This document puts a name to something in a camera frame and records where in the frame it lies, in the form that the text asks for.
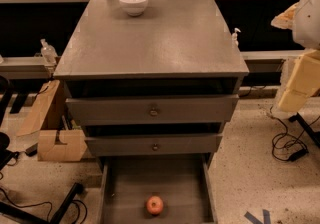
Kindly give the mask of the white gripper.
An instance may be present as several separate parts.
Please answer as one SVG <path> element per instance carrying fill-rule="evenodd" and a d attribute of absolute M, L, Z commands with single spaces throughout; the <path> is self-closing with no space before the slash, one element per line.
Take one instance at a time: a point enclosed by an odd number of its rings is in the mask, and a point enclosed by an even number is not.
<path fill-rule="evenodd" d="M 308 50 L 295 60 L 278 107 L 284 112 L 298 112 L 320 89 L 320 51 Z"/>

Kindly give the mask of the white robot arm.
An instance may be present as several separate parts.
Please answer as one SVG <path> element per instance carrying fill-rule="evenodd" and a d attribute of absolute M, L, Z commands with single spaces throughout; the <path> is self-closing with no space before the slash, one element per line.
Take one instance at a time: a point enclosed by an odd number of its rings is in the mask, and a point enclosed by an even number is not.
<path fill-rule="evenodd" d="M 320 0 L 300 0 L 276 16 L 271 25 L 291 29 L 293 40 L 306 51 L 295 60 L 278 102 L 284 112 L 298 112 L 320 89 Z"/>

